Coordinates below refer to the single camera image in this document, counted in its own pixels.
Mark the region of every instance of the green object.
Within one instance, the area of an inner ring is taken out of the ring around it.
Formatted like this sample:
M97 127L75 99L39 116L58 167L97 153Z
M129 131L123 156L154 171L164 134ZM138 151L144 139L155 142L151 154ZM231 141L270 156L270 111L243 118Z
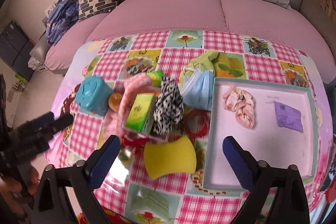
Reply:
M140 93L136 96L125 123L127 129L149 135L154 122L155 95Z
M147 75L152 78L153 80L153 86L159 88L161 87L161 80L163 77L163 71L162 70L155 70L152 72L147 73Z
M179 78L180 87L184 85L184 76L191 77L194 71L197 70L198 68L201 71L206 71L206 70L215 71L215 68L212 64L212 60L217 58L218 54L219 54L218 51L208 50L202 55L200 55L199 57L190 60L187 65L187 68L184 68L181 71L180 78Z

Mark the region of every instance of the green cloth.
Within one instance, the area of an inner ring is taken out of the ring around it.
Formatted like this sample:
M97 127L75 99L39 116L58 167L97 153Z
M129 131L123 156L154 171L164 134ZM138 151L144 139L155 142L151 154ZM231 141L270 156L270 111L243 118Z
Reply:
M180 88L184 85L184 78L191 77L195 70L198 68L201 71L212 70L215 71L215 68L212 64L212 60L217 58L219 52L215 50L208 50L197 58L194 58L189 61L188 65L181 71L179 78Z

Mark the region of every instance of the pink scrunchie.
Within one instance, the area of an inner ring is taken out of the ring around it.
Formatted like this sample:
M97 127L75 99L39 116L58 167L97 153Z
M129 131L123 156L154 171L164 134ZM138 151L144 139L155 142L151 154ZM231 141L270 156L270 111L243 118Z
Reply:
M138 89L150 85L152 85L152 79L145 73L137 74L125 80L125 93L121 99L118 113L109 109L105 116L105 140L107 140L111 135L116 135L120 140L122 140L122 136L127 133L127 130L123 129L121 125L127 119L129 103L135 99Z

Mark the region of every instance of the black and white scrunchie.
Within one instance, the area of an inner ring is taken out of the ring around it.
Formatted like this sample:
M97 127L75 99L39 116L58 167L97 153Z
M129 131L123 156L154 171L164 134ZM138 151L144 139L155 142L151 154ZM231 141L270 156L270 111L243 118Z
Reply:
M164 75L161 80L161 94L156 99L154 112L154 133L167 135L173 124L183 117L183 98L176 82Z

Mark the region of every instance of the purple packet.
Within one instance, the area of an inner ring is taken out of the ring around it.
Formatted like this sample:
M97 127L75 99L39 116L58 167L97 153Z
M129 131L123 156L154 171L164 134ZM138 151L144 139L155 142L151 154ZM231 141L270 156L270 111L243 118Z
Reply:
M286 127L303 133L301 112L293 107L274 101L275 114L279 127Z

